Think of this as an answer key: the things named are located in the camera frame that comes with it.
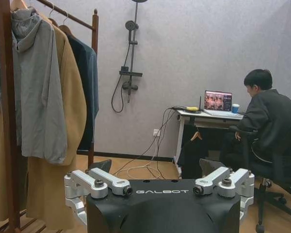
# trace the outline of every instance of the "baseboard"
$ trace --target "baseboard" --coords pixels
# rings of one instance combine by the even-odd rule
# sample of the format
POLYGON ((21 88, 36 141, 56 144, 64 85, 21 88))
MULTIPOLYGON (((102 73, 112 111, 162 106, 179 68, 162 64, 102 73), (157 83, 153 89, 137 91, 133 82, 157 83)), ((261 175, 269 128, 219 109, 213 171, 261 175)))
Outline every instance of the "baseboard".
MULTIPOLYGON (((79 150, 78 154, 87 155, 87 151, 79 150)), ((105 152, 94 152, 95 156, 101 156, 101 157, 111 157, 111 158, 123 158, 123 159, 140 159, 140 160, 151 160, 152 156, 139 156, 134 154, 118 154, 118 153, 105 153, 105 152)), ((161 161, 161 162, 172 162, 173 158, 167 158, 167 157, 154 157, 154 161, 161 161)))

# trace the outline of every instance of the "wooden hanger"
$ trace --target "wooden hanger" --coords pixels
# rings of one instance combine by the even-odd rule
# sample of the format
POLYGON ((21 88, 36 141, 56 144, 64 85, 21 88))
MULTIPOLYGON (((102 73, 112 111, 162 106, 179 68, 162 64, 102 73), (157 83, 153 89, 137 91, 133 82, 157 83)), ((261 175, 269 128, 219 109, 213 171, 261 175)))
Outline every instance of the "wooden hanger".
POLYGON ((10 5, 11 11, 15 11, 17 9, 28 9, 25 2, 23 0, 13 0, 10 5))
POLYGON ((195 139, 199 138, 200 140, 203 140, 202 135, 200 134, 199 131, 197 131, 193 137, 191 138, 191 142, 194 141, 195 139))
POLYGON ((65 21, 68 19, 68 13, 67 13, 67 11, 65 11, 65 12, 66 12, 67 17, 64 19, 63 24, 59 26, 59 29, 62 30, 67 35, 70 35, 70 36, 74 37, 74 35, 72 34, 71 30, 65 25, 65 21))
POLYGON ((54 4, 52 2, 51 2, 51 4, 52 4, 52 7, 53 8, 52 8, 52 10, 50 11, 50 13, 48 15, 48 19, 52 22, 53 25, 55 25, 56 27, 58 27, 58 24, 56 23, 56 21, 50 17, 50 14, 52 14, 52 12, 54 11, 54 8, 55 8, 55 6, 54 6, 54 4))

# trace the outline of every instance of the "gray wall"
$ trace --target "gray wall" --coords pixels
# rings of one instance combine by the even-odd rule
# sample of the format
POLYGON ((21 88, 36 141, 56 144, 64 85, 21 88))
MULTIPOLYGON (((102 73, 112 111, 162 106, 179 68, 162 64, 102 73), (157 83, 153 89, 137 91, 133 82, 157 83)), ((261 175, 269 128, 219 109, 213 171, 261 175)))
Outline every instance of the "gray wall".
MULTIPOLYGON (((48 15, 49 8, 31 2, 48 15)), ((275 88, 291 97, 291 0, 149 0, 140 4, 134 69, 144 76, 135 78, 139 90, 120 114, 112 111, 110 103, 127 49, 124 24, 133 19, 133 2, 53 3, 89 23, 93 9, 98 9, 100 111, 96 151, 142 153, 153 139, 153 129, 160 127, 164 109, 196 105, 205 89, 233 92, 234 102, 245 110, 250 98, 243 78, 255 68, 269 69, 275 88)), ((64 16, 53 13, 52 18, 61 24, 64 16)), ((66 24, 76 37, 90 44, 90 31, 71 20, 66 24)), ((175 154, 177 128, 174 117, 160 156, 175 154)))

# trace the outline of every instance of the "clothes rack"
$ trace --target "clothes rack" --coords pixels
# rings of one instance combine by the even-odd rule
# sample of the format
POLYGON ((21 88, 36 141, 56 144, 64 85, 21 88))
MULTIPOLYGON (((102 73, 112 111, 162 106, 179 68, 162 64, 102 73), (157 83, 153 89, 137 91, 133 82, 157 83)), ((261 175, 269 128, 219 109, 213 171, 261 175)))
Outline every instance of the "clothes rack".
MULTIPOLYGON (((37 0, 48 6, 54 11, 68 17, 69 19, 89 28, 92 31, 92 48, 97 54, 98 50, 98 23, 99 18, 97 9, 94 10, 92 25, 67 13, 58 6, 53 5, 47 0, 37 0)), ((2 89, 2 115, 4 144, 6 155, 6 179, 7 179, 7 203, 8 203, 8 229, 9 233, 20 233, 24 227, 20 227, 20 209, 17 187, 17 155, 21 153, 16 144, 16 116, 15 116, 15 93, 14 93, 14 71, 13 71, 13 53, 12 53, 12 33, 11 33, 11 10, 9 0, 0 0, 0 71, 1 71, 1 89, 2 89)), ((87 152, 88 166, 94 160, 94 144, 87 152)))

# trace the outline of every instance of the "camel coat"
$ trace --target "camel coat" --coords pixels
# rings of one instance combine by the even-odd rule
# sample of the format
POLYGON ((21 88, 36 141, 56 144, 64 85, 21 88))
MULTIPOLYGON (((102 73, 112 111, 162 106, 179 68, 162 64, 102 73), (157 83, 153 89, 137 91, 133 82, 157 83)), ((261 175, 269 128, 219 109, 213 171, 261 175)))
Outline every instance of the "camel coat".
MULTIPOLYGON (((45 221, 48 229, 65 230, 73 228, 74 221, 72 211, 65 206, 64 176, 67 172, 76 169, 77 149, 86 122, 86 102, 79 70, 68 38, 60 29, 56 27, 54 29, 67 130, 67 155, 60 166, 49 164, 43 159, 28 158, 27 217, 45 221)), ((0 132, 3 132, 2 123, 2 114, 0 114, 0 132)), ((3 133, 0 133, 0 221, 7 218, 3 143, 3 133)), ((25 163, 26 160, 20 158, 21 191, 25 190, 25 163)))

